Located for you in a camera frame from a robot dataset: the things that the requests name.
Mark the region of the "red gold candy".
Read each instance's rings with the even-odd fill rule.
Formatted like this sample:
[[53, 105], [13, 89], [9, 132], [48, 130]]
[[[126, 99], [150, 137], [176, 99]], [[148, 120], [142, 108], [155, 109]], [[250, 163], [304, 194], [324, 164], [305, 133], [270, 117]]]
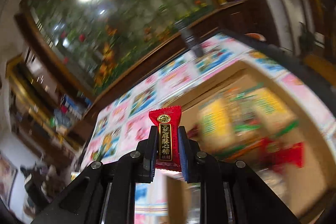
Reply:
[[178, 128], [181, 121], [181, 106], [170, 106], [149, 112], [149, 118], [158, 130], [158, 169], [181, 171], [178, 144]]

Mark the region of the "Weidan cracker pack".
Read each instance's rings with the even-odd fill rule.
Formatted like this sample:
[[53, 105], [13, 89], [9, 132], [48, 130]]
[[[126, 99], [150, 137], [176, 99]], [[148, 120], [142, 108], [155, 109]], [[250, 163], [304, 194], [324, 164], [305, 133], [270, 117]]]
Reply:
[[224, 90], [198, 107], [197, 138], [221, 160], [252, 151], [272, 151], [279, 139], [297, 128], [297, 116], [269, 88]]

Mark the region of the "colourful patterned tablecloth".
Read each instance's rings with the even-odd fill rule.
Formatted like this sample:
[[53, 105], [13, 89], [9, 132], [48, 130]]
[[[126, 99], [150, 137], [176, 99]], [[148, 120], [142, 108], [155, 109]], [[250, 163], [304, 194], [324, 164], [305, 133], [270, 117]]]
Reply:
[[335, 95], [298, 59], [223, 34], [185, 53], [98, 114], [82, 167], [116, 161], [148, 136], [149, 111], [179, 105], [200, 148], [255, 170], [302, 223], [335, 196]]

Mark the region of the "cardboard box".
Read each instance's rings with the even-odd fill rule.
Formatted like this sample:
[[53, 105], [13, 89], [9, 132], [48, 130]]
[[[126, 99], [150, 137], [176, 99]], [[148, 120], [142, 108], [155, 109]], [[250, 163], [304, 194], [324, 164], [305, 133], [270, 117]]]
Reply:
[[335, 160], [321, 130], [252, 65], [228, 65], [167, 105], [181, 106], [181, 125], [203, 150], [259, 171], [301, 223], [314, 222], [331, 201]]

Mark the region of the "grey flashlight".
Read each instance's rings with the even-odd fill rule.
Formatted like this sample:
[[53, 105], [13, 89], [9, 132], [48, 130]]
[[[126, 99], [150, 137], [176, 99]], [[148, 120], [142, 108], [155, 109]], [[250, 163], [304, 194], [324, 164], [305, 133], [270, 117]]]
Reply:
[[196, 57], [202, 57], [204, 55], [204, 51], [192, 30], [187, 27], [183, 20], [177, 21], [174, 25], [179, 30], [181, 37], [187, 45], [188, 49], [193, 51]]

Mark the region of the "flower mural glass panel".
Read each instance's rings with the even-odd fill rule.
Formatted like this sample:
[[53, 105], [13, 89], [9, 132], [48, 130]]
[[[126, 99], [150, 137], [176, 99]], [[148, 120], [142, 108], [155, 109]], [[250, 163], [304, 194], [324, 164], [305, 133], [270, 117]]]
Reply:
[[211, 0], [22, 0], [46, 46], [93, 95], [177, 32]]

